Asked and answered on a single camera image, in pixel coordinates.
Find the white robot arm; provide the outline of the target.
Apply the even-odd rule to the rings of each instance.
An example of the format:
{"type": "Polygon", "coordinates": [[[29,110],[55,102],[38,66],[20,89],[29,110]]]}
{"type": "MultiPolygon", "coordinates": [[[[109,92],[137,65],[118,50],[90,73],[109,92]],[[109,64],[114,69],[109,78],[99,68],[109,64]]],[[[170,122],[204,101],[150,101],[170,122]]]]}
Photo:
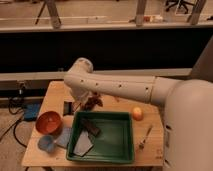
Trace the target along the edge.
{"type": "Polygon", "coordinates": [[[100,75],[90,60],[79,58],[64,82],[80,101],[93,91],[162,105],[163,171],[213,171],[213,81],[100,75]]]}

